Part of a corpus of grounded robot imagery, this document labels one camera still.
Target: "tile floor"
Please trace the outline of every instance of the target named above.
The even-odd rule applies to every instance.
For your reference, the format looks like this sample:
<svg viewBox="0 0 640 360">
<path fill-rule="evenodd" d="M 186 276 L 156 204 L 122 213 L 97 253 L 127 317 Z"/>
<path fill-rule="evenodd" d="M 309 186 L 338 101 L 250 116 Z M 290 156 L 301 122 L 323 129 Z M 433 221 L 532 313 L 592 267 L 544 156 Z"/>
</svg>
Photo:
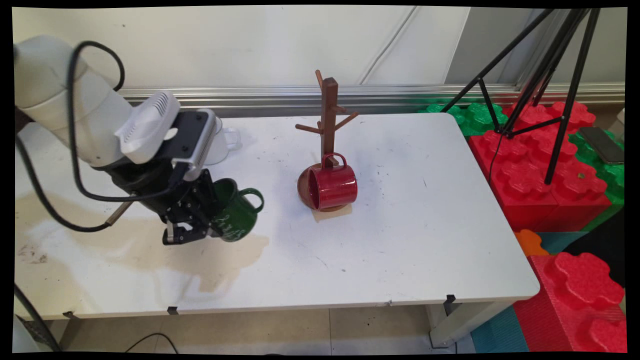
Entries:
<svg viewBox="0 0 640 360">
<path fill-rule="evenodd" d="M 259 311 L 208 315 L 71 320 L 61 341 L 70 351 L 122 352 L 163 332 L 180 353 L 264 355 L 455 354 L 431 348 L 424 306 Z M 153 336 L 132 352 L 172 353 Z M 470 336 L 458 353 L 474 353 Z"/>
</svg>

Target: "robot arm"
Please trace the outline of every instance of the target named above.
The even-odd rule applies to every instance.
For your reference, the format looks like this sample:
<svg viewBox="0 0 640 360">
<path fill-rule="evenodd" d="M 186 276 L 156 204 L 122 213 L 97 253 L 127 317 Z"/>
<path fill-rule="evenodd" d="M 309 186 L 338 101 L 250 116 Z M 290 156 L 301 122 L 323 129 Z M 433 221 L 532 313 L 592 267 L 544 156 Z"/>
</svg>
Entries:
<svg viewBox="0 0 640 360">
<path fill-rule="evenodd" d="M 89 45 L 116 58 L 123 72 L 121 85 L 122 63 L 107 47 L 83 42 L 72 49 L 62 40 L 40 36 L 14 45 L 16 106 L 70 147 L 76 185 L 86 196 L 103 201 L 140 200 L 167 224 L 163 236 L 166 245 L 219 236 L 220 230 L 212 228 L 210 221 L 219 206 L 211 177 L 207 171 L 202 172 L 215 135 L 215 114 L 208 109 L 179 113 L 179 103 L 170 92 L 159 92 L 132 108 L 79 57 L 80 50 Z M 177 128 L 177 135 L 164 140 L 171 127 Z M 25 158 L 19 139 L 17 145 Z M 107 172 L 118 187 L 134 196 L 103 197 L 87 192 L 75 154 L 95 170 Z M 28 158 L 25 164 L 29 170 Z M 43 200 L 32 168 L 29 176 Z M 42 202 L 47 207 L 46 199 Z M 54 218 L 74 229 L 61 217 Z M 191 230 L 179 223 L 189 225 Z"/>
</svg>

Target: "mug tree base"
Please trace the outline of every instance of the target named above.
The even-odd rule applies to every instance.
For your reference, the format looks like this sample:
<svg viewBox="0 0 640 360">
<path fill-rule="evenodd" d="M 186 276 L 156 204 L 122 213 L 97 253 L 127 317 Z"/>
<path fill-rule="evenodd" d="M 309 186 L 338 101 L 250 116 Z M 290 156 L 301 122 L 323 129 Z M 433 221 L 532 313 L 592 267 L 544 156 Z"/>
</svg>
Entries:
<svg viewBox="0 0 640 360">
<path fill-rule="evenodd" d="M 332 206 L 330 208 L 319 209 L 319 210 L 314 209 L 313 205 L 311 204 L 311 196 L 309 195 L 309 187 L 308 187 L 309 169 L 310 168 L 320 168 L 321 165 L 322 164 L 320 164 L 320 163 L 317 163 L 315 165 L 311 165 L 310 167 L 306 168 L 302 172 L 302 174 L 300 174 L 300 176 L 298 178 L 298 195 L 300 196 L 300 200 L 302 201 L 302 203 L 304 203 L 304 205 L 307 205 L 310 209 L 315 210 L 315 211 L 320 211 L 320 212 L 323 212 L 323 213 L 330 213 L 331 211 L 340 210 L 340 209 L 344 208 L 345 206 L 347 206 L 347 204 L 338 205 L 338 206 Z"/>
</svg>

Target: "wooden post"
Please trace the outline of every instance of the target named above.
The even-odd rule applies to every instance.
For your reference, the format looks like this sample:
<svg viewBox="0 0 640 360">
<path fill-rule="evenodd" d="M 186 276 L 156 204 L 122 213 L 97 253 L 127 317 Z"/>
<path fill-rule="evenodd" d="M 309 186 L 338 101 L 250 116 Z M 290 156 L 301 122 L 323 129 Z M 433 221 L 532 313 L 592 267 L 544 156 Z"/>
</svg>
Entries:
<svg viewBox="0 0 640 360">
<path fill-rule="evenodd" d="M 357 112 L 354 112 L 340 124 L 335 124 L 335 114 L 337 112 L 344 113 L 347 109 L 342 106 L 338 106 L 338 82 L 336 82 L 333 78 L 322 79 L 322 74 L 320 74 L 320 70 L 316 70 L 316 78 L 318 80 L 318 85 L 320 86 L 320 91 L 322 93 L 322 114 L 320 116 L 320 121 L 317 122 L 318 128 L 315 129 L 310 126 L 296 124 L 296 129 L 308 131 L 310 133 L 320 134 L 320 157 L 325 154 L 330 154 L 333 152 L 333 143 L 335 141 L 335 132 L 340 129 L 342 126 L 345 126 L 349 121 L 353 120 L 356 116 L 358 116 Z M 338 161 L 333 158 L 333 156 L 329 156 L 326 159 L 325 167 L 334 167 L 338 165 Z"/>
<path fill-rule="evenodd" d="M 338 82 L 333 78 L 326 78 L 322 84 L 322 115 L 320 123 L 322 125 L 322 135 L 320 136 L 320 154 L 323 156 L 333 152 L 333 141 L 335 139 L 335 109 L 338 105 Z M 326 167 L 338 165 L 338 161 L 330 156 L 327 158 Z"/>
</svg>

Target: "red mug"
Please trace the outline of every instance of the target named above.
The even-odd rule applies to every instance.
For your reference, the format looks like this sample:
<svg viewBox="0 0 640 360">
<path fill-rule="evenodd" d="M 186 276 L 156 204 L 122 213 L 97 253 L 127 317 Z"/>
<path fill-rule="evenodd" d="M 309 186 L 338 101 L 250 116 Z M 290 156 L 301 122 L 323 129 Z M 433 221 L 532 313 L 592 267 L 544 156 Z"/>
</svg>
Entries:
<svg viewBox="0 0 640 360">
<path fill-rule="evenodd" d="M 342 165 L 325 167 L 329 156 L 340 156 Z M 309 168 L 308 187 L 313 208 L 316 210 L 351 204 L 358 196 L 358 183 L 353 169 L 344 156 L 337 152 L 325 154 L 320 168 Z"/>
</svg>

